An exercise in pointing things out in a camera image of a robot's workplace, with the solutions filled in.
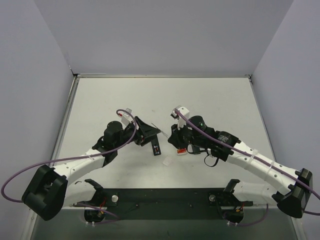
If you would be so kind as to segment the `white red remote control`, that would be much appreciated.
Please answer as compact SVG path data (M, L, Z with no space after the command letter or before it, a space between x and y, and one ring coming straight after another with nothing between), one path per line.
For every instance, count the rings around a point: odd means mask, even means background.
M183 156L183 155L187 155L188 154L188 151L186 148L180 148L180 149L177 149L176 150L176 154L178 156Z

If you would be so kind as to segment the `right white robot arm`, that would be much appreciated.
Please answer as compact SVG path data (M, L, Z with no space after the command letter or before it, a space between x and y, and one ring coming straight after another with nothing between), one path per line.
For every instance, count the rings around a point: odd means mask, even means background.
M238 137L208 127L199 115L187 119L173 112L177 123L171 126L168 142L177 149L189 146L204 149L208 156L236 165L264 183L231 180L231 194L239 202L269 204L290 217L300 219L312 194L313 174L279 164L249 147Z

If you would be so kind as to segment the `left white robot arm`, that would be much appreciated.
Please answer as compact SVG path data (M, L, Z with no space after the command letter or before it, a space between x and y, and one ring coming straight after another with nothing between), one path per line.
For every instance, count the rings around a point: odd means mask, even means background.
M103 136L80 159L53 167L40 166L21 200L45 221L51 220L63 207L69 205L104 207L111 201L111 194L106 193L94 180L81 178L111 163L118 155L120 146L133 142L143 147L156 140L160 132L137 116L132 121L126 118L111 121Z

